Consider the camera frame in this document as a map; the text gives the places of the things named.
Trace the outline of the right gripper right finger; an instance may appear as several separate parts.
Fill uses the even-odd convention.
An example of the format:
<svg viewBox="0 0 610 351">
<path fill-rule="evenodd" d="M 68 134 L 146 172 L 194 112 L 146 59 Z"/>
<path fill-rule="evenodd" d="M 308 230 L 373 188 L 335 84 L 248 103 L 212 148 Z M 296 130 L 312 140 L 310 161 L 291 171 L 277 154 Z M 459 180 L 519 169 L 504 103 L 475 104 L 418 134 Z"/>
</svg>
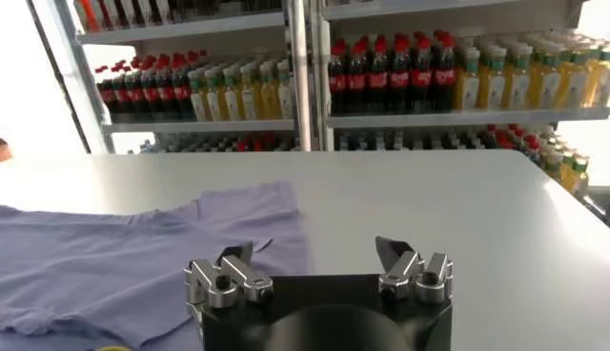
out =
<svg viewBox="0 0 610 351">
<path fill-rule="evenodd" d="M 376 237 L 375 244 L 384 269 L 378 277 L 384 302 L 414 298 L 424 304 L 441 304 L 453 298 L 454 263 L 447 254 L 433 253 L 426 260 L 406 241 Z"/>
</svg>

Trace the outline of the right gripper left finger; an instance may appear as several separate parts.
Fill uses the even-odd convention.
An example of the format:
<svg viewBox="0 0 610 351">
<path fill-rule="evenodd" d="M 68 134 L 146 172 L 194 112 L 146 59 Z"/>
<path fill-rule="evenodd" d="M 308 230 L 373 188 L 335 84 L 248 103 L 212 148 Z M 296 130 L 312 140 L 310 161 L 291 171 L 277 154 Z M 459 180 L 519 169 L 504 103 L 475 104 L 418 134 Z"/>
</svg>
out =
<svg viewBox="0 0 610 351">
<path fill-rule="evenodd" d="M 251 266 L 254 244 L 222 250 L 216 261 L 192 259 L 184 268 L 186 302 L 191 306 L 231 308 L 240 299 L 262 304 L 274 295 L 273 280 Z"/>
</svg>

